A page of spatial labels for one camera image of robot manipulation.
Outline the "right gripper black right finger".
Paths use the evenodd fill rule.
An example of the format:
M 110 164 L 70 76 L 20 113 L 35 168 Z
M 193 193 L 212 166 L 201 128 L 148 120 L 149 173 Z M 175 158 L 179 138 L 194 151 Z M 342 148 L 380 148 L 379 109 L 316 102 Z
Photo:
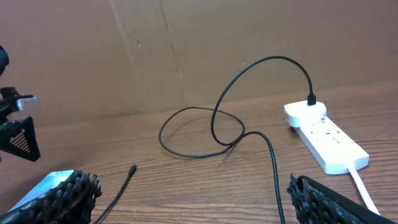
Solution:
M 395 224 L 305 175 L 291 174 L 287 192 L 299 223 Z

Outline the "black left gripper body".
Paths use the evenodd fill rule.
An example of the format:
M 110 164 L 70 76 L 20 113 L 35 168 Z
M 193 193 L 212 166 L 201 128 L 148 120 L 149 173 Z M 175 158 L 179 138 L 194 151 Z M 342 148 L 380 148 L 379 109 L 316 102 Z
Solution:
M 33 99 L 32 95 L 21 95 L 15 87 L 1 88 L 1 124 L 8 122 L 7 116 L 24 110 L 24 103 Z

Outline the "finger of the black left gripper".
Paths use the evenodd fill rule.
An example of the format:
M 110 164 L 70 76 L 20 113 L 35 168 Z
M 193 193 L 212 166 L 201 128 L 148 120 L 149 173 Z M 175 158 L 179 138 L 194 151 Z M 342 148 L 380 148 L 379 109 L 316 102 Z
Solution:
M 40 158 L 32 117 L 1 125 L 1 150 L 32 162 Z

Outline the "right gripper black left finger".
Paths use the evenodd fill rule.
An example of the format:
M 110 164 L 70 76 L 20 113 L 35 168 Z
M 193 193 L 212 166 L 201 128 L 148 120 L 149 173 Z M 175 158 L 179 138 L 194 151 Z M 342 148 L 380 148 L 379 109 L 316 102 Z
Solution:
M 1 224 L 88 224 L 101 194 L 96 174 L 75 170 L 54 189 L 1 215 Z

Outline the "black smartphone blue screen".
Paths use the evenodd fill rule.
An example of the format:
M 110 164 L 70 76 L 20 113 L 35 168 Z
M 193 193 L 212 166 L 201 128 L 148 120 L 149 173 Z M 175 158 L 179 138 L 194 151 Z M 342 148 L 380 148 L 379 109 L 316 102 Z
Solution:
M 73 173 L 74 169 L 58 170 L 47 174 L 35 187 L 33 187 L 25 196 L 23 196 L 9 212 L 21 207 L 31 200 L 43 195 L 47 191 L 54 189 L 61 182 L 66 181 Z

